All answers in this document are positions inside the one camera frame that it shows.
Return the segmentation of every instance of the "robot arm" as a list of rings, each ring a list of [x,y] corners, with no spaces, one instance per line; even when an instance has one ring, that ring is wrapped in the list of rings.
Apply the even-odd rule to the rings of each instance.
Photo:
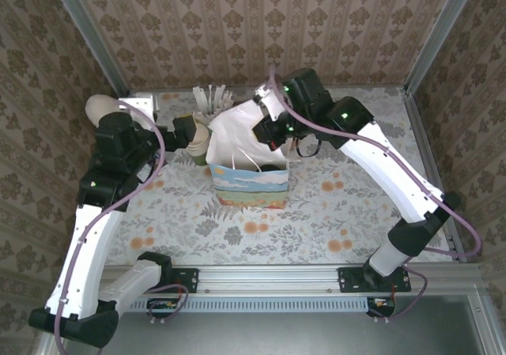
[[[102,210],[137,189],[137,174],[147,164],[154,162],[154,156],[160,149],[151,130],[136,122],[137,117],[114,108],[115,104],[111,104],[108,98],[101,96],[101,100],[92,100],[92,103],[102,103],[99,106],[105,115],[100,117],[100,121],[96,120],[96,151],[89,163],[89,170],[80,180],[76,223],[68,256],[45,307],[32,311],[28,321],[30,326],[41,330],[54,330],[62,286],[83,230]],[[136,99],[126,102],[138,107]],[[144,111],[151,117],[152,108],[151,105],[150,111]],[[168,151],[185,148],[195,133],[191,115],[176,118],[173,123],[174,132],[159,127]],[[99,291],[108,248],[127,206],[128,202],[125,202],[99,220],[81,246],[81,253],[74,265],[74,276],[70,279],[66,300],[63,301],[60,331],[64,338],[104,347],[112,338],[119,317],[136,298],[154,286],[169,283],[172,270],[170,257],[146,252],[138,258],[132,269]]]
[[[443,194],[402,158],[385,137],[372,114],[358,100],[347,96],[334,102],[313,69],[297,70],[281,80],[281,83],[293,109],[299,115],[322,127],[358,134],[380,142],[387,147],[388,152],[401,159],[434,197],[452,209],[458,206],[459,198],[456,194]],[[268,112],[253,128],[259,142],[275,150],[286,138],[304,138],[314,134],[320,141],[329,142],[356,161],[398,207],[402,219],[363,267],[364,279],[371,287],[388,284],[388,277],[410,257],[418,256],[448,219],[448,214],[430,200],[381,149],[367,142],[325,134],[305,126],[284,110],[274,91],[265,85],[257,89],[253,100]]]

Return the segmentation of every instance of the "wire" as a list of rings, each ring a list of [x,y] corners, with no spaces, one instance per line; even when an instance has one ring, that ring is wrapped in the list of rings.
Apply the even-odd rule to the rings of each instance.
[[[274,78],[274,67],[273,66],[270,68],[270,75],[269,75],[269,82],[268,83],[270,84],[270,88],[274,91],[274,94],[278,98],[279,103],[283,106],[283,108],[285,108],[285,110],[293,118],[297,119],[299,122],[305,124],[308,127],[311,127],[313,130],[317,130],[317,131],[323,132],[325,134],[331,134],[331,135],[340,136],[343,138],[348,138],[348,139],[353,139],[353,140],[361,140],[363,142],[367,142],[367,143],[374,145],[375,147],[378,147],[379,149],[381,149],[385,155],[390,156],[392,158],[392,160],[395,161],[395,163],[397,163],[397,165],[413,180],[413,182],[421,189],[421,191],[423,191],[426,194],[427,198],[430,198],[431,201],[436,203],[441,209],[443,209],[448,214],[450,214],[454,219],[456,219],[458,223],[460,223],[462,226],[464,226],[470,232],[470,234],[473,236],[474,242],[475,242],[473,250],[471,250],[469,252],[458,253],[458,252],[438,250],[437,248],[430,248],[430,247],[426,247],[425,248],[426,251],[435,252],[437,254],[442,254],[442,255],[450,255],[453,257],[465,257],[465,258],[475,256],[480,251],[481,238],[480,238],[478,232],[476,231],[476,229],[471,224],[469,224],[464,218],[462,218],[455,211],[453,211],[450,207],[448,207],[443,202],[441,202],[439,199],[437,199],[435,196],[433,196],[431,194],[431,192],[429,191],[429,189],[427,189],[425,187],[425,185],[410,171],[410,169],[406,167],[406,165],[402,162],[402,160],[400,158],[398,158],[395,154],[390,152],[388,147],[386,147],[385,145],[382,145],[381,143],[378,143],[375,140],[367,138],[365,136],[351,134],[350,132],[332,130],[330,128],[319,126],[319,125],[311,122],[310,120],[305,119],[305,117],[303,117],[302,115],[299,115],[295,110],[293,110],[285,102],[285,98],[283,98],[283,95],[279,91],[278,86],[276,84],[276,80]]]
[[[120,100],[115,100],[115,102],[116,102],[116,104],[118,104],[120,106],[124,106],[127,110],[130,110],[131,112],[134,112],[135,114],[138,114],[143,119],[145,119],[145,121],[153,129],[153,132],[154,132],[155,136],[157,137],[158,142],[160,143],[160,153],[163,156],[163,154],[165,153],[165,144],[164,144],[164,139],[161,135],[160,130],[158,130],[157,125],[153,121],[151,121],[151,119],[141,110],[134,108],[134,107],[132,107]],[[65,303],[66,303],[66,296],[69,292],[68,289],[69,289],[69,285],[70,285],[70,280],[72,278],[72,273],[74,272],[74,268],[76,266],[77,257],[79,256],[79,252],[81,252],[82,244],[86,241],[86,236],[89,234],[89,232],[92,230],[93,226],[96,225],[96,223],[100,219],[105,217],[107,214],[109,214],[114,209],[120,207],[123,203],[130,201],[135,195],[139,194],[149,184],[151,184],[153,182],[153,180],[155,179],[155,177],[158,176],[158,174],[160,173],[160,170],[163,168],[163,166],[164,166],[164,162],[160,161],[155,169],[155,172],[140,187],[138,187],[135,191],[132,191],[130,194],[126,195],[125,197],[121,198],[116,203],[110,205],[107,209],[103,210],[102,213],[98,214],[95,218],[93,218],[93,220],[89,223],[89,225],[87,225],[85,227],[85,230],[83,231],[83,233],[79,237],[79,241],[77,242],[77,245],[74,249],[74,253],[72,254],[72,257],[70,258],[69,267],[68,267],[66,275],[65,275],[65,281],[63,282],[62,294],[60,295],[60,302],[58,305],[58,309],[56,309],[54,333],[55,333],[56,347],[58,347],[58,351],[60,352],[60,354],[69,355],[65,351],[65,348],[63,347],[62,336],[60,333],[60,324],[62,322],[62,313],[63,313],[63,309],[64,309]]]
[[[313,156],[316,156],[318,154],[320,148],[322,148],[322,141],[318,140],[318,145],[316,145],[316,151],[312,155],[303,155],[302,153],[300,153],[299,138],[295,139],[295,146],[296,146],[296,150],[297,150],[297,155],[299,155],[300,157],[313,157]]]
[[[429,280],[428,278],[424,275],[424,274],[421,274],[420,272],[417,272],[416,270],[412,270],[411,268],[409,268],[406,263],[402,264],[402,268],[411,273],[411,274],[415,274],[417,275],[419,278],[422,278],[423,281],[424,281],[424,284],[423,286],[421,287],[420,289],[420,292],[418,292],[417,296],[414,298],[414,300],[412,300],[410,302],[410,304],[407,306],[407,308],[405,308],[404,310],[402,310],[402,312],[399,312],[399,313],[396,313],[396,314],[393,314],[391,315],[390,317],[386,317],[384,316],[383,314],[381,314],[380,312],[378,312],[377,310],[374,310],[374,309],[371,309],[369,308],[369,311],[370,312],[373,312],[374,314],[376,314],[377,316],[379,317],[382,317],[382,318],[385,318],[385,320],[390,320],[390,319],[397,319],[397,318],[400,318],[402,317],[403,315],[405,315],[407,312],[409,312],[411,309],[414,308],[414,305],[417,304],[417,302],[422,298],[422,296],[424,295],[425,293],[425,290],[427,290],[427,286],[429,285]]]
[[[167,317],[165,319],[165,322],[167,321],[170,321],[171,319],[174,319],[174,317],[176,317],[179,312],[181,311],[181,309],[184,308],[184,306],[187,304],[187,301],[188,301],[188,296],[190,295],[190,292],[188,291],[188,288],[186,286],[184,286],[183,284],[170,284],[170,285],[166,285],[166,286],[161,286],[160,288],[156,288],[156,289],[149,289],[147,291],[147,293],[156,293],[156,292],[162,292],[164,290],[167,290],[167,289],[172,289],[172,288],[178,288],[179,290],[183,290],[184,291],[184,300],[181,304],[179,304],[179,306],[172,312],[172,314]],[[153,307],[154,306],[157,306],[158,304],[152,304],[150,307],[149,307],[149,310],[148,310],[148,315],[151,319],[155,319],[155,317],[153,317]]]
[[[394,307],[395,307],[395,285],[392,282],[392,294],[390,295],[390,298],[394,301]]]

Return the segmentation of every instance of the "white stick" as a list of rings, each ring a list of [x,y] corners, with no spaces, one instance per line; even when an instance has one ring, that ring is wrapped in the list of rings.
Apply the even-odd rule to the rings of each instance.
[[[209,99],[207,101],[207,113],[213,114],[213,102],[211,100],[211,93],[213,92],[213,86],[209,85]]]
[[[223,108],[223,92],[225,90],[225,85],[222,85],[220,88],[219,88],[219,95],[218,95],[218,108],[219,109],[222,109]]]
[[[225,101],[226,108],[230,108],[233,105],[234,101],[232,100],[232,92],[229,92],[227,95],[227,100]]]
[[[218,103],[218,97],[220,96],[220,89],[216,87],[216,90],[214,91],[214,101],[213,101],[213,112],[217,110],[220,106]]]
[[[204,112],[207,110],[207,103],[202,100],[203,91],[204,90],[202,88],[199,88],[198,86],[195,86],[193,88],[193,95],[195,96],[195,100],[197,101],[198,109],[201,112]]]
[[[200,100],[202,101],[202,112],[207,113],[207,97],[204,89],[200,88]]]

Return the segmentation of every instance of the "table surface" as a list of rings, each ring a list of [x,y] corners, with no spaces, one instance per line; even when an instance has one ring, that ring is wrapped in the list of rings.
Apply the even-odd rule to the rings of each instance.
[[[335,99],[360,100],[392,145],[425,174],[399,88],[329,91]],[[171,127],[173,118],[196,109],[191,92],[154,95],[159,125]],[[306,138],[300,147],[312,153],[316,140]],[[180,266],[364,262],[399,219],[367,172],[327,143],[315,157],[290,164],[284,210],[222,206],[209,167],[195,166],[184,150],[166,158],[155,182],[130,202],[110,246],[109,265],[133,264],[144,251],[170,255]],[[431,246],[448,249],[442,230]],[[414,259],[448,260],[428,252]]]

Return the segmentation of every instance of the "metal corner post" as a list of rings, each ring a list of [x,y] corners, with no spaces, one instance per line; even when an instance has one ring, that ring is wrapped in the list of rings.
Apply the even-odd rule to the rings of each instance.
[[[127,84],[81,0],[62,0],[62,2],[116,94],[127,96]]]
[[[409,93],[414,94],[416,92],[466,2],[467,0],[447,0],[444,4],[427,41],[425,41],[424,47],[418,55],[417,61],[406,79],[405,89]]]
[[[432,185],[440,188],[443,191],[444,188],[443,184],[441,183],[440,174],[437,171],[436,161],[432,155],[429,140],[427,139],[423,123],[421,122],[421,117],[418,112],[413,94],[406,92],[406,94],[402,97],[404,99],[408,117],[410,118],[411,127],[413,128],[413,135],[415,141],[417,142],[418,150],[420,151],[421,162],[424,165],[425,172],[427,173],[427,180]],[[454,219],[450,217],[445,226],[451,235],[451,239],[455,245],[455,250],[459,253],[463,253],[464,247],[462,245],[462,241],[460,240],[459,232],[457,231],[457,226],[455,225]],[[459,261],[466,262],[467,260],[466,258],[459,258]]]

